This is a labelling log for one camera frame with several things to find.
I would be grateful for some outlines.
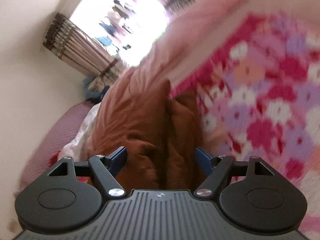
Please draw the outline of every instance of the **white wall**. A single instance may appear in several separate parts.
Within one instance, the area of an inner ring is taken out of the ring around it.
[[[50,127],[84,100],[84,76],[42,47],[60,0],[0,0],[0,239],[11,239],[13,192]]]

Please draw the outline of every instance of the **ribbed black surface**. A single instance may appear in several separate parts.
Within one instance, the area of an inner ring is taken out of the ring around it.
[[[280,236],[256,236],[228,224],[209,201],[192,198],[188,191],[135,190],[124,200],[108,203],[91,224],[64,235],[24,231],[17,240],[298,240],[292,231]]]

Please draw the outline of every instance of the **metal screw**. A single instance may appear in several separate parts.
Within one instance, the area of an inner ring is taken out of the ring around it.
[[[112,188],[111,190],[108,191],[108,194],[112,197],[120,197],[124,195],[124,190],[121,188]]]
[[[207,188],[201,188],[196,191],[196,194],[200,197],[209,197],[212,194],[212,191]]]

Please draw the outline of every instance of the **pink blanket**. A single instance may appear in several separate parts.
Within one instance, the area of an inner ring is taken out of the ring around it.
[[[197,92],[208,151],[239,161],[260,156],[304,193],[300,230],[313,235],[320,233],[319,33],[283,13],[249,15],[172,91]]]

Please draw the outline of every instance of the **black round pad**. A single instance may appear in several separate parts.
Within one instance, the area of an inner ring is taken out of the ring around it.
[[[26,228],[56,234],[85,225],[95,218],[101,205],[101,195],[95,187],[76,178],[43,176],[18,195],[15,209]]]
[[[48,209],[61,209],[70,206],[76,199],[72,191],[55,188],[49,189],[40,194],[38,202],[41,206]]]
[[[257,233],[296,229],[307,210],[303,194],[285,179],[273,176],[246,178],[220,194],[223,213],[241,228]]]
[[[255,188],[249,191],[247,199],[251,205],[263,209],[280,207],[284,201],[283,195],[271,188]]]

